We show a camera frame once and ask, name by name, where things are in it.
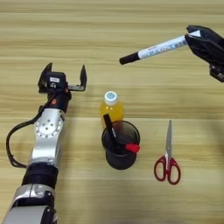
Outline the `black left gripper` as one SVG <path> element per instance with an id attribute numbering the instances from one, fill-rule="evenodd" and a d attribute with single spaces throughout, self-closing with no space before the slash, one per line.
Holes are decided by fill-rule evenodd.
<path id="1" fill-rule="evenodd" d="M 67 112 L 68 103 L 72 98 L 70 91 L 84 92 L 87 86 L 87 72 L 85 66 L 80 71 L 80 85 L 69 86 L 65 89 L 48 89 L 46 88 L 46 74 L 52 71 L 53 63 L 49 63 L 42 71 L 38 80 L 38 91 L 41 94 L 47 94 L 47 103 L 45 109 L 59 109 L 64 113 Z"/>

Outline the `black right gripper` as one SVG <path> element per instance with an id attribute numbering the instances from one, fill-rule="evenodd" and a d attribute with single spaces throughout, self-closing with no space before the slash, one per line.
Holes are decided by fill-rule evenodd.
<path id="1" fill-rule="evenodd" d="M 185 35 L 185 40 L 193 54 L 211 64 L 209 66 L 210 75 L 224 83 L 224 48 L 214 42 L 222 41 L 223 37 L 201 25 L 188 25 L 186 29 L 188 32 L 200 31 L 203 38 Z"/>

